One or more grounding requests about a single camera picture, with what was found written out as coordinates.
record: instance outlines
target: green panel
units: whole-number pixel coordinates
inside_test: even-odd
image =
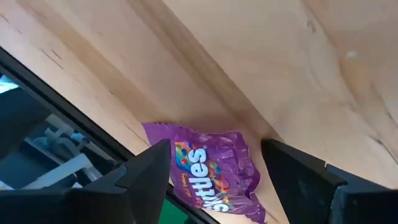
[[[159,224],[184,224],[187,215],[168,200],[164,200],[162,213],[160,214]]]

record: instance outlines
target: glass panel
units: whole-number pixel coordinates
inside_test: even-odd
[[[83,187],[117,165],[5,75],[0,108],[0,189]]]

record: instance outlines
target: purple candy bag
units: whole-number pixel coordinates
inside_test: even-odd
[[[171,140],[170,176],[179,199],[264,223],[266,210],[254,194],[260,173],[240,132],[198,133],[164,123],[146,123],[144,129],[151,144]]]

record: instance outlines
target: plastic wrapper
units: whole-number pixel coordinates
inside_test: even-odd
[[[170,176],[180,200],[264,223],[266,211],[254,194],[260,173],[240,132],[199,133],[164,123],[146,123],[144,129],[151,144],[171,140]]]

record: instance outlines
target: wooden board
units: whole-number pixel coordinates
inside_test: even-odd
[[[256,193],[267,221],[287,223],[260,138],[398,186],[394,79],[378,85],[380,97],[390,97],[381,104],[372,79],[362,79],[373,65],[336,48],[326,22],[337,18],[329,9],[320,17],[318,4],[3,0],[0,45],[133,153],[147,147],[141,122],[242,131],[262,174]]]
[[[398,3],[306,0],[339,52],[358,109],[398,161]]]

